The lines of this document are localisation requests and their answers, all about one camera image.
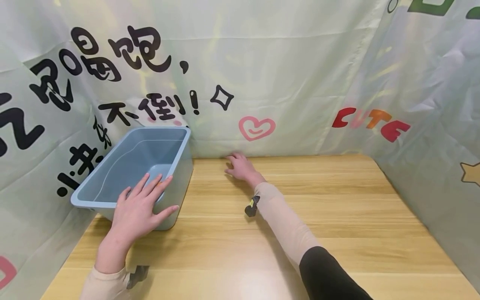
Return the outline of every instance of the orange letter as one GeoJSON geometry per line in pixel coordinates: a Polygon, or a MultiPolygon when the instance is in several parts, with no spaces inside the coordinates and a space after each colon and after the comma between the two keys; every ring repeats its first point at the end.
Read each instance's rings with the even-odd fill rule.
{"type": "Polygon", "coordinates": [[[368,129],[372,129],[373,127],[377,126],[380,120],[383,120],[388,123],[392,119],[392,116],[389,113],[386,113],[383,110],[379,110],[379,109],[372,109],[369,117],[372,120],[367,125],[368,129]]]}
{"type": "Polygon", "coordinates": [[[401,121],[392,121],[385,124],[382,129],[380,129],[380,133],[387,141],[393,143],[400,136],[400,132],[398,130],[407,132],[408,129],[410,129],[410,125],[401,121]]]}
{"type": "Polygon", "coordinates": [[[332,127],[334,128],[342,128],[342,127],[345,127],[348,122],[345,122],[343,121],[342,119],[348,115],[351,115],[353,113],[355,113],[355,111],[357,111],[356,108],[344,108],[344,109],[341,109],[337,115],[336,115],[336,118],[335,118],[335,121],[333,121],[333,125],[332,127]]]}

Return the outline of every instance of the black sleeve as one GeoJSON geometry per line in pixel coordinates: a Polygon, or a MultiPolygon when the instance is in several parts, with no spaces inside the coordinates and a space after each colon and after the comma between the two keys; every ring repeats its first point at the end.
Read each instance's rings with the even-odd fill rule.
{"type": "Polygon", "coordinates": [[[303,255],[300,276],[311,300],[372,300],[323,247],[303,255]]]}

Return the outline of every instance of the pink heart drawing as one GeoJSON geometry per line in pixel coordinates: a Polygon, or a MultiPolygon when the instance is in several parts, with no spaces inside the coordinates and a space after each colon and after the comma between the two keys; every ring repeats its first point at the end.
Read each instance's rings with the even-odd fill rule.
{"type": "Polygon", "coordinates": [[[255,141],[255,140],[258,140],[258,139],[261,139],[263,137],[271,135],[272,132],[275,130],[275,127],[276,127],[276,124],[272,119],[263,119],[263,120],[259,121],[256,117],[246,116],[246,117],[241,118],[240,121],[239,121],[240,132],[241,132],[241,134],[243,134],[245,139],[247,139],[247,141],[249,141],[249,142],[255,141]],[[259,129],[259,130],[248,129],[248,132],[247,132],[245,130],[245,122],[246,121],[252,121],[253,126],[255,128],[259,128],[262,124],[268,123],[270,125],[270,128],[267,131],[264,131],[263,129],[259,129]]]}
{"type": "Polygon", "coordinates": [[[15,266],[4,256],[0,256],[0,271],[4,273],[4,277],[0,280],[0,289],[7,286],[17,275],[15,266]]]}

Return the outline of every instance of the bin rim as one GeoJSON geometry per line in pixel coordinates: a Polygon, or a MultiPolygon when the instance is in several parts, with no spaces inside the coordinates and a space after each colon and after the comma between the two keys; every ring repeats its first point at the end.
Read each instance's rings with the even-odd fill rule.
{"type": "MultiPolygon", "coordinates": [[[[117,202],[102,202],[102,201],[84,201],[78,199],[78,194],[84,188],[84,186],[88,183],[88,181],[93,177],[93,175],[100,169],[102,164],[107,161],[107,159],[112,155],[112,153],[117,149],[117,147],[125,140],[127,137],[132,134],[134,131],[138,130],[158,130],[158,129],[168,129],[168,130],[185,130],[186,134],[185,137],[183,137],[183,141],[181,143],[180,149],[182,151],[179,151],[177,155],[175,156],[175,159],[172,162],[172,166],[170,168],[170,171],[168,174],[165,175],[165,177],[168,177],[172,175],[175,172],[175,169],[177,168],[177,164],[180,160],[181,155],[185,151],[186,145],[190,139],[190,135],[192,131],[188,127],[183,127],[183,126],[148,126],[148,127],[138,127],[138,128],[133,128],[130,131],[128,131],[120,140],[119,142],[109,151],[109,153],[102,159],[102,161],[95,167],[95,169],[90,173],[87,178],[78,186],[78,188],[73,191],[71,197],[70,197],[70,203],[75,206],[75,207],[80,207],[80,208],[92,208],[92,209],[102,209],[102,208],[115,208],[117,206],[117,202]]],[[[163,192],[160,197],[157,199],[155,204],[157,204],[161,198],[163,197],[165,192],[163,192]]]]}

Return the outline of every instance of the light blue plastic bin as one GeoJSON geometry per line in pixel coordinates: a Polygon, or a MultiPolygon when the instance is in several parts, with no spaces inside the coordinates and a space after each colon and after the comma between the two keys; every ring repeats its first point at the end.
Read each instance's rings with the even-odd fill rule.
{"type": "MultiPolygon", "coordinates": [[[[172,205],[181,206],[193,171],[189,138],[190,129],[186,127],[141,127],[131,130],[75,190],[70,198],[71,203],[95,210],[112,220],[120,193],[128,186],[133,188],[148,172],[149,181],[160,173],[163,178],[173,175],[172,182],[157,200],[154,213],[172,205]]],[[[156,230],[172,228],[179,211],[156,230]]]]}

